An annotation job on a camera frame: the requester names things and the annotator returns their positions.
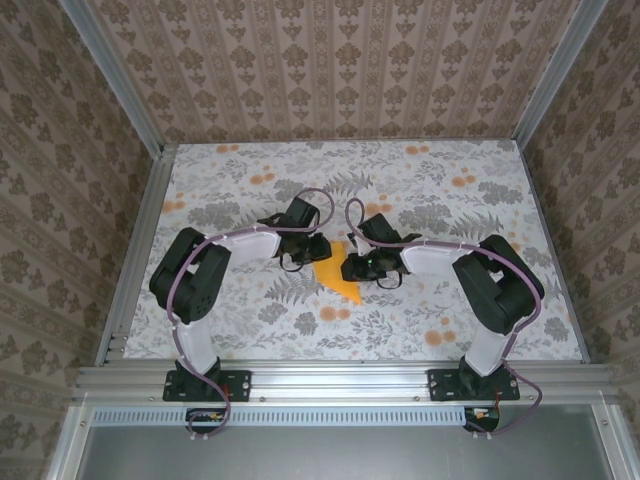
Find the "yellow paper sheet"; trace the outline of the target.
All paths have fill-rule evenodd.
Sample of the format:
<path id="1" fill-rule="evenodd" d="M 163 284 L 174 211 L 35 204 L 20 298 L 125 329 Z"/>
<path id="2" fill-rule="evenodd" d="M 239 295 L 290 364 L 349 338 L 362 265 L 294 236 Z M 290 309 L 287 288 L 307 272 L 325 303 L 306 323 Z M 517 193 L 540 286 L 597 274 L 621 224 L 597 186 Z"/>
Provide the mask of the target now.
<path id="1" fill-rule="evenodd" d="M 313 263 L 317 281 L 354 304 L 361 305 L 362 298 L 358 284 L 348 282 L 342 276 L 341 266 L 347 259 L 345 244 L 342 241 L 334 241 L 330 246 L 331 256 Z"/>

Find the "floral tablecloth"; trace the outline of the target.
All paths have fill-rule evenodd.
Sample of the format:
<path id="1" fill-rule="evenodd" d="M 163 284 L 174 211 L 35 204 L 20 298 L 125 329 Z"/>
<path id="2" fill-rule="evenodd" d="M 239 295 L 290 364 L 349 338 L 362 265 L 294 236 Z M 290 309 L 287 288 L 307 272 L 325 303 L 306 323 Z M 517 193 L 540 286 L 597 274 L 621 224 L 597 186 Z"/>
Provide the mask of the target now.
<path id="1" fill-rule="evenodd" d="M 281 212 L 302 194 L 345 242 L 360 214 L 401 234 L 475 243 L 506 238 L 540 279 L 539 318 L 512 359 L 580 361 L 532 191 L 511 140 L 354 141 L 178 146 L 149 255 L 154 270 L 178 232 L 216 235 Z M 477 325 L 453 272 L 359 286 L 356 305 L 312 267 L 266 259 L 230 269 L 207 316 L 224 359 L 456 360 Z"/>

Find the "grey metal panel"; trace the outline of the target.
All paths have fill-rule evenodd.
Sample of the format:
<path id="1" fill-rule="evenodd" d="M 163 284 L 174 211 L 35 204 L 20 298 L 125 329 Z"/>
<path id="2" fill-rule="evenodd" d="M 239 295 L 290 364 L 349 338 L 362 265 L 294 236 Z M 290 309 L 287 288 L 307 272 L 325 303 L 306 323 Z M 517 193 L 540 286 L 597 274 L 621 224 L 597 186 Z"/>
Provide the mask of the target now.
<path id="1" fill-rule="evenodd" d="M 612 480 L 589 424 L 475 439 L 438 427 L 99 427 L 79 480 Z"/>

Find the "black connector board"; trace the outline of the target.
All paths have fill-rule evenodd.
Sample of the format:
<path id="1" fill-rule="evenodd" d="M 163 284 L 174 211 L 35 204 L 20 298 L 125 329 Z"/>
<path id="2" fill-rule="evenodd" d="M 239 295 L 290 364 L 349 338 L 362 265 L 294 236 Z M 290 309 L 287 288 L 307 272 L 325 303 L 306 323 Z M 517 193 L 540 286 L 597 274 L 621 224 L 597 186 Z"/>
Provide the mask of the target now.
<path id="1" fill-rule="evenodd" d="M 211 435 L 225 423 L 226 415 L 225 408 L 190 408 L 185 413 L 185 427 L 191 434 Z"/>
<path id="2" fill-rule="evenodd" d="M 500 413 L 497 407 L 469 407 L 464 409 L 464 429 L 472 433 L 491 433 L 498 428 Z"/>

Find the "aluminium cross rail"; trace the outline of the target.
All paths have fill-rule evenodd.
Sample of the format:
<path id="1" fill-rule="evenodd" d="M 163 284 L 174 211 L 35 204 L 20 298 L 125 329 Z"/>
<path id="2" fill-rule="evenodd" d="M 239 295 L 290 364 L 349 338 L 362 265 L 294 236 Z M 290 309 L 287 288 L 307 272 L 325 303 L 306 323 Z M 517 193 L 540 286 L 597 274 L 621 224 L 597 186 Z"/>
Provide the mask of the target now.
<path id="1" fill-rule="evenodd" d="M 273 405 L 426 404 L 440 383 L 435 369 L 450 362 L 284 362 L 230 361 L 224 367 L 248 370 L 251 403 Z M 157 405 L 167 383 L 169 361 L 114 362 L 83 368 L 72 400 L 95 405 Z M 529 380 L 518 381 L 527 405 L 543 392 L 546 404 L 592 404 L 612 401 L 614 389 L 601 365 L 572 362 L 515 362 L 512 368 Z"/>

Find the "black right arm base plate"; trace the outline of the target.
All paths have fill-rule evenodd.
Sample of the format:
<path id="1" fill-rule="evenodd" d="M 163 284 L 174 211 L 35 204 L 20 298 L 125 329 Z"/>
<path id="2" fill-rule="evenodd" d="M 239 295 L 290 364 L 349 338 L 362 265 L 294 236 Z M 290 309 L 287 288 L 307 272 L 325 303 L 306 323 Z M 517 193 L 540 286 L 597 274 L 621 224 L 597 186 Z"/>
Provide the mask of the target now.
<path id="1" fill-rule="evenodd" d="M 517 380 L 504 368 L 489 376 L 478 376 L 474 371 L 432 369 L 427 372 L 429 395 L 432 401 L 491 401 L 519 400 Z"/>

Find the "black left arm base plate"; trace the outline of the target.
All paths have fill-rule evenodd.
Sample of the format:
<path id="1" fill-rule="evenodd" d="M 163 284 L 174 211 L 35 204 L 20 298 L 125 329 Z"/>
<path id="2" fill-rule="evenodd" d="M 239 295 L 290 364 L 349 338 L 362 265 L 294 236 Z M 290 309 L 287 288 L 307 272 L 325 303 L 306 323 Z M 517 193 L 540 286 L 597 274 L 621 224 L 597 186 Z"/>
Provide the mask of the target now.
<path id="1" fill-rule="evenodd" d="M 222 370 L 217 384 L 230 402 L 248 402 L 252 374 L 249 370 Z M 184 370 L 167 373 L 162 399 L 165 402 L 223 402 L 214 387 Z"/>

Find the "aluminium side rail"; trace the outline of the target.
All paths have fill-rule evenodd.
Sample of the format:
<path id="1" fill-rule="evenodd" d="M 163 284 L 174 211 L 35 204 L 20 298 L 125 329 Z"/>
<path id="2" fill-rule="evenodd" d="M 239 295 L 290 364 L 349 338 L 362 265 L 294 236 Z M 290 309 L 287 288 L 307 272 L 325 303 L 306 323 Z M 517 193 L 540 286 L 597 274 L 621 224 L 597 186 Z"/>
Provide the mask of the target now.
<path id="1" fill-rule="evenodd" d="M 96 367 L 103 367 L 112 359 L 121 358 L 126 347 L 177 150 L 176 144 L 166 145 L 160 156 L 152 162 L 97 351 Z"/>
<path id="2" fill-rule="evenodd" d="M 520 157 L 520 159 L 522 161 L 523 168 L 525 170 L 525 173 L 526 173 L 526 176 L 527 176 L 527 179 L 528 179 L 531 191 L 532 191 L 532 195 L 533 195 L 533 198 L 534 198 L 534 202 L 535 202 L 535 205 L 536 205 L 538 216 L 540 218 L 542 229 L 543 229 L 543 232 L 544 232 L 547 244 L 548 244 L 549 255 L 551 256 L 551 259 L 552 259 L 552 265 L 555 268 L 556 276 L 557 276 L 557 279 L 558 279 L 558 282 L 559 282 L 559 286 L 561 288 L 561 292 L 562 292 L 562 295 L 563 295 L 563 297 L 565 299 L 565 304 L 566 304 L 567 309 L 568 309 L 569 320 L 570 320 L 574 335 L 575 335 L 577 343 L 578 343 L 579 351 L 580 351 L 580 354 L 581 354 L 580 362 L 581 363 L 590 364 L 591 363 L 590 354 L 589 354 L 589 351 L 588 351 L 588 348 L 587 348 L 587 345 L 586 345 L 586 342 L 585 342 L 585 339 L 584 339 L 584 335 L 583 335 L 582 330 L 581 330 L 581 325 L 580 325 L 579 319 L 578 319 L 578 317 L 576 315 L 576 311 L 575 311 L 575 308 L 574 308 L 572 300 L 571 300 L 571 296 L 570 296 L 570 293 L 569 293 L 568 285 L 567 285 L 566 280 L 564 278 L 562 267 L 561 267 L 561 264 L 560 264 L 558 256 L 557 256 L 557 252 L 556 252 L 555 246 L 553 244 L 551 233 L 549 231 L 549 224 L 548 224 L 548 221 L 547 221 L 547 219 L 545 217 L 545 211 L 544 211 L 544 208 L 542 206 L 541 200 L 539 198 L 538 189 L 535 186 L 535 182 L 533 180 L 533 176 L 532 176 L 531 170 L 529 168 L 529 165 L 527 164 L 526 157 L 525 157 L 525 155 L 523 153 L 523 148 L 520 147 L 517 142 L 515 142 L 515 145 L 517 147 L 517 152 L 518 152 L 519 157 Z"/>

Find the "aluminium corner post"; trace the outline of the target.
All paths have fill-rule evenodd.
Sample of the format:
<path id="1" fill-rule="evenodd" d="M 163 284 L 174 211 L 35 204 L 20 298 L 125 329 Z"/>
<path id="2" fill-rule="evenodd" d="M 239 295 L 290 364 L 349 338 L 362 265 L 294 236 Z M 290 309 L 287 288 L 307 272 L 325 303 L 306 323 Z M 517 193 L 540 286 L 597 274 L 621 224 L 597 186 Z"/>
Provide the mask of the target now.
<path id="1" fill-rule="evenodd" d="M 607 0 L 580 1 L 514 130 L 512 139 L 520 150 L 529 143 L 550 108 L 606 4 Z"/>
<path id="2" fill-rule="evenodd" d="M 164 141 L 145 108 L 143 97 L 131 81 L 124 62 L 100 26 L 87 0 L 59 0 L 100 68 L 119 104 L 153 160 L 162 155 Z"/>

